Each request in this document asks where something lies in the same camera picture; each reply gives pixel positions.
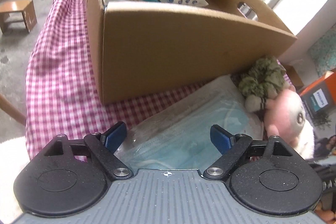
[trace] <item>metal bolt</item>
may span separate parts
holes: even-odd
[[[219,176],[223,174],[223,170],[218,167],[210,167],[207,169],[207,173],[211,176]]]
[[[129,170],[127,168],[117,168],[113,171],[113,174],[115,174],[118,177],[124,177],[129,174]]]

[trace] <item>clear plastic bag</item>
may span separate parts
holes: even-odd
[[[210,141],[213,124],[232,134],[262,139],[259,119],[245,111],[241,94],[228,76],[223,77],[133,128],[116,156],[134,172],[139,168],[203,172],[221,156]]]

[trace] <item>blue surgical mask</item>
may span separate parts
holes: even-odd
[[[117,156],[134,172],[139,168],[200,169],[203,172],[221,157],[210,141],[213,124],[231,134],[257,135],[244,107],[228,95],[221,94],[151,139]]]

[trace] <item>white label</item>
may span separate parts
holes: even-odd
[[[319,89],[318,91],[313,93],[315,100],[317,101],[317,104],[319,105],[320,108],[325,107],[328,105],[327,99],[324,96],[324,93],[322,89]]]

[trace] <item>gray ribbed surface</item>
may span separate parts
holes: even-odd
[[[56,219],[25,214],[15,224],[323,224],[308,212],[290,218],[254,213],[231,197],[221,182],[201,178],[197,170],[139,170],[114,182],[104,198],[86,211]]]

